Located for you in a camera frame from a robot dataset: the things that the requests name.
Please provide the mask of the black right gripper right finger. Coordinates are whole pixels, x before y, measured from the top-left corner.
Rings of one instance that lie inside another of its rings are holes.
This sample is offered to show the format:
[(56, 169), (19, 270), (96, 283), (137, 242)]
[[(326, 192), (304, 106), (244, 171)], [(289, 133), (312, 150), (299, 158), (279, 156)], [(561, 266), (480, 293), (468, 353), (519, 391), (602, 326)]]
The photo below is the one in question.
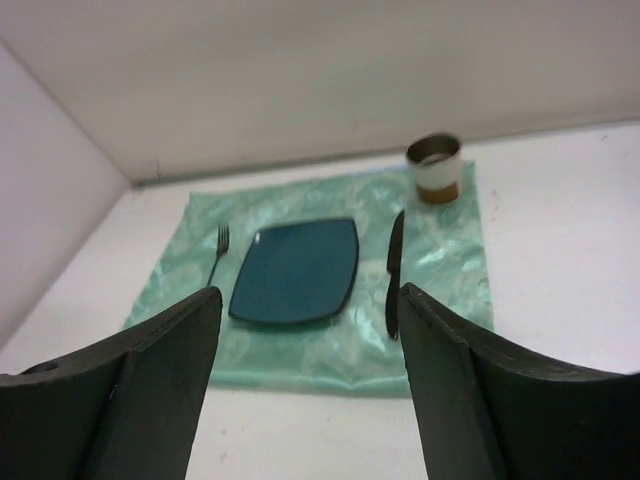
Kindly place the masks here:
[(413, 284), (400, 340), (432, 479), (635, 479), (639, 377), (518, 345)]

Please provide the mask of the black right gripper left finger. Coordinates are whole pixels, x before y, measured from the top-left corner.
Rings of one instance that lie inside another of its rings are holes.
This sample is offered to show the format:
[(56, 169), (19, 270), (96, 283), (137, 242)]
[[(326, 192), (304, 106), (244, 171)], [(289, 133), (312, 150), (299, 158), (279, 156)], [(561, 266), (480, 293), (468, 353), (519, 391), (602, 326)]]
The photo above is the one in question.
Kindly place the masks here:
[(221, 312), (221, 292), (205, 287), (92, 345), (2, 375), (2, 478), (185, 478)]

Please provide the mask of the green patterned cloth placemat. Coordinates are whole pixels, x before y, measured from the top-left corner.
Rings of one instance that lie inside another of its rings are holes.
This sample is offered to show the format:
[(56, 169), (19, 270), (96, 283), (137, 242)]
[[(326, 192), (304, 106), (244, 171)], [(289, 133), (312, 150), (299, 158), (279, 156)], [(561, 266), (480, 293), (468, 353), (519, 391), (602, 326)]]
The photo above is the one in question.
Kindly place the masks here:
[(229, 248), (212, 281), (230, 296), (261, 228), (349, 217), (355, 220), (360, 255), (344, 310), (335, 318), (293, 328), (224, 318), (211, 383), (315, 394), (406, 396), (402, 348), (389, 337), (384, 312), (389, 237), (402, 210), (402, 281), (417, 285), (484, 328), (493, 325), (474, 164), (464, 164), (462, 193), (451, 204), (422, 204), (413, 186), (408, 171), (398, 168), (235, 192), (192, 193), (126, 323), (134, 326), (205, 284), (222, 223), (229, 225)]

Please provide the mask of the black table knife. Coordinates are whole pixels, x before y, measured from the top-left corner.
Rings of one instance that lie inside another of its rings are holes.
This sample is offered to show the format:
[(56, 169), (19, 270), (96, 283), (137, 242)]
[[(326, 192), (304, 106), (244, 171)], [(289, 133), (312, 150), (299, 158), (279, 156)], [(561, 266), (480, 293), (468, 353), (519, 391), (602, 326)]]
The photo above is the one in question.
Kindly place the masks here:
[(386, 268), (390, 275), (385, 301), (385, 321), (389, 337), (396, 340), (399, 334), (397, 298), (400, 288), (400, 270), (404, 237), (405, 211), (396, 217), (389, 240)]

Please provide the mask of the black metal fork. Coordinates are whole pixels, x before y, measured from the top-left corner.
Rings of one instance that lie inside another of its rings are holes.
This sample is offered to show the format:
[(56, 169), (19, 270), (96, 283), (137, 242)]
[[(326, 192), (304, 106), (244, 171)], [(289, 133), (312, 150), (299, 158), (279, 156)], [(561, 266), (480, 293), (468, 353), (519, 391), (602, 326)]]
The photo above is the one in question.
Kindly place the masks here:
[(230, 242), (229, 225), (227, 223), (222, 223), (218, 226), (215, 259), (210, 269), (208, 278), (205, 282), (206, 286), (209, 286), (211, 284), (220, 259), (228, 252), (229, 242)]

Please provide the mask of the teal square plate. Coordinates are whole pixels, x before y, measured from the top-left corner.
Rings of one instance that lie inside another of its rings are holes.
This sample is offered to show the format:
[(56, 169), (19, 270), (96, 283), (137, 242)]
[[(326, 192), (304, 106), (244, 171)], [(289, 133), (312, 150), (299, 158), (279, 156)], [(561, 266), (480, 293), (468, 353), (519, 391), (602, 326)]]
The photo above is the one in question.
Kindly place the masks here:
[(239, 270), (229, 316), (263, 326), (299, 326), (339, 314), (359, 263), (355, 220), (324, 218), (263, 228)]

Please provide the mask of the steel cup with cork base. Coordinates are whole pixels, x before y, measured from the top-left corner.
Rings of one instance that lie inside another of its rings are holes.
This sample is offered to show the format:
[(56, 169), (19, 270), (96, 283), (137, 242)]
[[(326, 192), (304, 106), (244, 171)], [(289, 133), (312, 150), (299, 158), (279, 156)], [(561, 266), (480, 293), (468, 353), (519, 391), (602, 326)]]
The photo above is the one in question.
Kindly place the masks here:
[(447, 132), (428, 134), (405, 152), (419, 199), (432, 205), (455, 201), (461, 193), (461, 141)]

